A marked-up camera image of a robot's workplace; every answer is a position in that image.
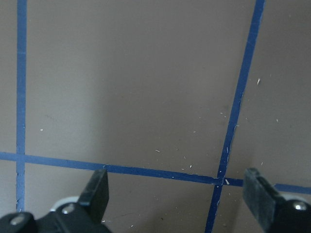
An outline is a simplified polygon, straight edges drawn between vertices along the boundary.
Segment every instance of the blue painter's tape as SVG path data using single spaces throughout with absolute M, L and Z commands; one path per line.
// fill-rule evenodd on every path
M 296 185 L 280 184 L 274 186 L 280 192 L 311 194 L 311 187 L 301 187 Z
M 139 168 L 139 167 L 96 164 L 96 163 L 56 159 L 56 158 L 47 158 L 47 157 L 40 157 L 40 156 L 33 156 L 33 155 L 25 155 L 25 162 L 32 163 L 32 164 L 61 166 L 61 167 L 86 169 L 86 170 L 97 170 L 97 169 L 102 169 L 104 167 L 105 169 L 107 169 L 108 172 L 111 172 L 111 173 L 158 177 L 158 178 L 181 180 L 181 181 L 191 181 L 191 182 L 197 182 L 197 183 L 208 183 L 208 184 L 220 184 L 221 183 L 220 179 L 209 177 L 209 176 L 190 175 L 190 174 L 181 173 L 181 172 L 163 171 L 163 170 L 155 170 L 155 169 L 147 169 L 147 168 Z
M 0 159 L 2 159 L 2 160 L 17 161 L 18 157 L 19 157 L 18 154 L 7 153 L 7 152 L 0 152 Z
M 243 187 L 243 180 L 240 179 L 233 179 L 233 178 L 225 178 L 229 184 L 226 182 L 223 183 L 223 185 L 230 185 L 230 186 L 237 186 L 237 187 Z
M 180 180 L 180 181 L 191 181 L 191 182 L 197 182 L 197 183 L 220 184 L 220 181 L 221 181 L 220 179 L 209 177 L 209 176 L 190 175 L 190 174 L 181 173 L 181 172 L 154 170 L 154 169 L 139 168 L 139 167 L 106 165 L 105 169 L 107 169 L 109 172 L 114 172 L 114 173 L 158 177 L 158 178 L 173 179 L 173 180 Z
M 18 212 L 23 211 L 25 207 L 25 162 L 22 161 L 16 162 L 16 210 Z
M 218 173 L 217 173 L 217 177 L 221 178 L 222 183 L 224 183 L 225 174 L 227 171 L 227 164 L 228 164 L 229 154 L 231 150 L 231 143 L 232 143 L 232 139 L 234 136 L 235 128 L 238 123 L 241 101 L 242 101 L 243 93 L 246 87 L 249 69 L 252 63 L 252 58 L 253 58 L 253 54 L 255 50 L 255 44 L 256 44 L 256 40 L 257 40 L 259 28 L 260 28 L 260 23 L 261 23 L 261 18 L 263 14 L 264 4 L 265 4 L 265 0 L 256 1 L 253 18 L 252 18 L 248 38 L 247 38 L 243 62 L 242 62 L 239 80 L 238 80 L 238 84 L 237 84 L 237 88 L 236 88 L 236 92 L 235 92 L 235 96 L 234 96 L 234 100 L 233 100 L 233 104 L 231 108 L 229 124 L 227 128 L 227 133 L 225 136 L 224 147 L 223 147 L 222 155 L 220 158 L 220 163 L 219 163 L 219 168 L 218 168 Z M 221 192 L 222 192 L 222 187 L 214 188 L 212 201 L 211 201 L 209 212 L 208 212 L 205 233 L 212 232 L 214 222 L 215 222 L 215 217 L 217 214 L 218 204 L 220 201 Z
M 17 131 L 16 153 L 25 154 L 27 1 L 17 1 Z
M 16 110 L 16 163 L 17 211 L 24 210 L 25 199 L 25 128 L 26 128 L 26 48 L 27 48 L 27 0 L 17 1 L 17 110 Z
M 19 154 L 7 153 L 7 152 L 0 152 L 0 160 L 16 161 L 19 164 L 31 163 L 31 164 L 40 164 L 40 165 L 48 165 L 48 166 L 76 168 L 76 169 L 83 169 L 83 170 L 97 170 L 97 169 L 102 169 L 104 167 L 105 169 L 108 170 L 108 172 L 111 172 L 111 173 L 158 177 L 158 178 L 164 178 L 164 179 L 190 181 L 190 182 L 197 182 L 197 183 L 207 183 L 207 184 L 212 184 L 216 186 L 217 185 L 221 186 L 222 184 L 222 180 L 220 178 L 213 178 L 209 176 L 190 175 L 190 174 L 185 174 L 185 173 L 180 173 L 180 172 L 154 170 L 154 169 L 139 168 L 139 167 L 105 165 L 105 164 L 89 163 L 89 162 L 66 160 L 66 159 L 40 157 L 40 156 L 34 156 L 34 155 L 20 156 Z M 225 179 L 228 180 L 229 184 L 223 183 L 223 185 L 237 186 L 237 187 L 243 186 L 243 180 L 241 179 L 233 179 L 233 178 L 227 178 L 227 177 Z M 291 193 L 301 193 L 301 194 L 311 195 L 311 187 L 302 187 L 302 186 L 296 186 L 296 185 L 277 183 L 275 184 L 275 188 L 281 192 L 291 192 Z

